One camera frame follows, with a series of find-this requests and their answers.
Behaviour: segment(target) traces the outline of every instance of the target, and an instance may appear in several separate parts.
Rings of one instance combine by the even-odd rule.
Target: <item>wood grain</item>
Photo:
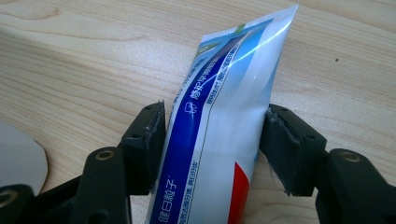
[[[0,119],[46,149],[44,190],[115,146],[144,105],[169,113],[204,34],[299,3],[272,102],[368,157],[396,185],[394,1],[0,1]],[[149,198],[134,198],[141,222]],[[315,197],[288,197],[263,155],[244,223],[318,223]]]

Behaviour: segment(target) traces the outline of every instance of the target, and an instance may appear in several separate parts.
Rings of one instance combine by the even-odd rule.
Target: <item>white logo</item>
[[[187,102],[186,106],[184,107],[184,111],[188,114],[195,114],[197,112],[197,106],[192,102]]]

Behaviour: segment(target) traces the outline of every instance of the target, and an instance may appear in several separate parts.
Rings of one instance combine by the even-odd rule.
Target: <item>blue stripe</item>
[[[171,209],[169,209],[169,202],[165,202],[165,210],[170,210],[167,220],[168,223],[177,223],[205,100],[210,93],[216,75],[226,55],[242,37],[243,36],[240,35],[231,39],[203,66],[181,100],[163,162],[163,170],[155,196],[150,223],[161,223],[159,217],[160,213],[162,213],[162,215],[164,213],[163,204],[165,191],[170,189],[173,190],[175,194],[171,201]],[[205,75],[206,68],[212,65],[213,67],[210,72]],[[202,76],[205,76],[204,82],[198,80]],[[197,90],[197,82],[202,83],[202,89],[199,90],[199,97],[196,97],[198,99],[194,99],[191,97],[191,93]],[[172,181],[174,185],[173,188],[169,188],[169,185],[167,187],[168,181]]]

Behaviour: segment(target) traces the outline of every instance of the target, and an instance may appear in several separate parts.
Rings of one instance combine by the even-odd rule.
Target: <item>packaging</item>
[[[147,223],[239,223],[298,6],[205,35],[174,103]]]

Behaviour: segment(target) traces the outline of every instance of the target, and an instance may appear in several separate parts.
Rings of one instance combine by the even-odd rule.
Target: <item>tabletop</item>
[[[52,189],[81,175],[90,152],[116,146],[145,105],[164,100],[169,118],[202,35],[295,4],[271,102],[396,185],[391,0],[0,0],[0,119],[46,150]],[[140,223],[149,197],[132,203]],[[260,155],[243,222],[318,223],[315,196],[286,195]]]

